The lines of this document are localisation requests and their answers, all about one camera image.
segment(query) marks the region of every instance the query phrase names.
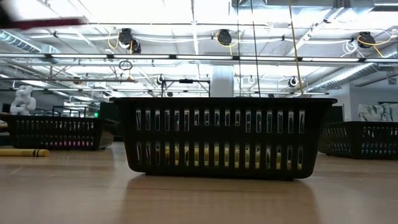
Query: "black cable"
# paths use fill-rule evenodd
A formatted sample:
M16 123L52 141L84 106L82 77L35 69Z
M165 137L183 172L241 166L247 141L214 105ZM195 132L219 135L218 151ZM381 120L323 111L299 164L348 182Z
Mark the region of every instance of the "black cable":
M254 51L256 53L256 68L257 68L257 86L259 88L259 97L261 98L261 92L260 92L260 76L259 76L259 61L257 58L257 41L256 41L256 27L254 25L254 13L253 13L253 2L250 0L250 7L251 7L251 15L253 18L253 35L254 35Z
M238 18L238 56L239 56L239 97L242 97L242 73L241 73L241 43L239 38L239 0L236 0L236 17Z

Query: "yellow crayon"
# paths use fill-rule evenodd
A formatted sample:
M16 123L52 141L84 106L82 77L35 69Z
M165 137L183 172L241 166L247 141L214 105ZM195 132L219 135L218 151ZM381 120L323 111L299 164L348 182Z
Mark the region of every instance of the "yellow crayon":
M0 156L47 157L49 154L47 149L0 149Z

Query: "white column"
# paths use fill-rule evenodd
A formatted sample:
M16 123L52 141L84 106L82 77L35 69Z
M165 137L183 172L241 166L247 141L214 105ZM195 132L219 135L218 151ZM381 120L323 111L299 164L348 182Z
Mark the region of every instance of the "white column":
M234 97L234 67L214 66L211 76L211 97Z

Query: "metal rod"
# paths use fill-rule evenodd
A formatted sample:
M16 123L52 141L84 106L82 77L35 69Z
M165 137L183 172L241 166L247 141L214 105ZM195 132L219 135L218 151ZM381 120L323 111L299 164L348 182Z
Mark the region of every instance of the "metal rod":
M131 80L71 79L71 78L0 78L0 81L38 81L38 82L133 82Z

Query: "ductwork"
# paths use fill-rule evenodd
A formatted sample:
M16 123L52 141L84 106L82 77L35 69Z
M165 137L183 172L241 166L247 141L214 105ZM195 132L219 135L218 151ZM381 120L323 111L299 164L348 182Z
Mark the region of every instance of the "ductwork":
M0 40L5 41L21 50L33 54L59 54L60 51L49 44L38 44L33 41L28 41L28 38L11 30L0 30ZM55 58L41 58L44 62L58 63L59 59Z
M381 51L385 58L398 58L398 44L394 44ZM369 58L376 58L378 54L373 54ZM349 83L366 75L373 74L382 69L378 63L365 63L352 68L343 68L331 75L308 86L307 91L317 91L319 89L329 90L333 87Z

